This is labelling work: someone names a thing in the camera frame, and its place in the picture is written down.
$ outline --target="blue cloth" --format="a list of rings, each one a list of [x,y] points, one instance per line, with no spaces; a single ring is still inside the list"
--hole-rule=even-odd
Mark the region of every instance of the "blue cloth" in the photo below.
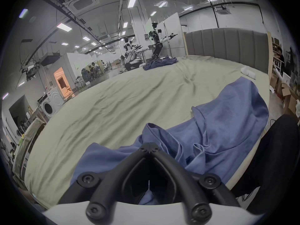
[[[217,174],[228,182],[260,137],[268,108],[250,80],[240,77],[209,103],[192,107],[194,117],[175,127],[147,123],[131,146],[111,150],[92,143],[77,163],[71,184],[83,172],[114,168],[143,143],[154,142],[186,170]],[[155,204],[148,191],[140,204]]]
[[[177,62],[177,58],[169,58],[169,56],[166,56],[164,59],[156,59],[152,60],[151,62],[147,63],[143,66],[144,70],[149,70],[157,67],[162,67],[165,65],[171,65],[173,63]]]

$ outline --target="table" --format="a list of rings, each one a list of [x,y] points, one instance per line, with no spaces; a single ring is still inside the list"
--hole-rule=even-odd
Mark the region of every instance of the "table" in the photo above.
[[[141,57],[143,63],[146,63],[145,51],[148,51],[148,50],[152,50],[152,48],[146,48],[146,49],[142,49],[142,50],[139,50],[139,51],[136,52],[136,53],[141,54],[140,57]]]

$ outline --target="cardboard box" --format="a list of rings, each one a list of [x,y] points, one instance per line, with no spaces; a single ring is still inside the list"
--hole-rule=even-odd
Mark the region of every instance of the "cardboard box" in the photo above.
[[[272,73],[270,85],[272,88],[276,89],[278,77],[276,74]]]
[[[299,118],[296,116],[296,104],[299,97],[286,84],[283,84],[282,93],[284,96],[283,113],[291,115],[298,122]]]
[[[276,87],[276,93],[279,95],[280,98],[282,98],[282,86],[281,81],[279,79]]]

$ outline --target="white plastic bag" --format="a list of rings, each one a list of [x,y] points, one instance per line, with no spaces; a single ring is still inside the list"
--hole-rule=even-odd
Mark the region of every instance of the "white plastic bag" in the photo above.
[[[296,104],[296,116],[297,118],[300,117],[300,102],[297,99],[297,104]]]

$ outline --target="upholstered headboard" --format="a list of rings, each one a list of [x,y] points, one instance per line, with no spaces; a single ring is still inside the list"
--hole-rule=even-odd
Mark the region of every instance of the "upholstered headboard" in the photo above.
[[[189,55],[222,58],[268,73],[268,35],[240,28],[213,28],[185,35]]]

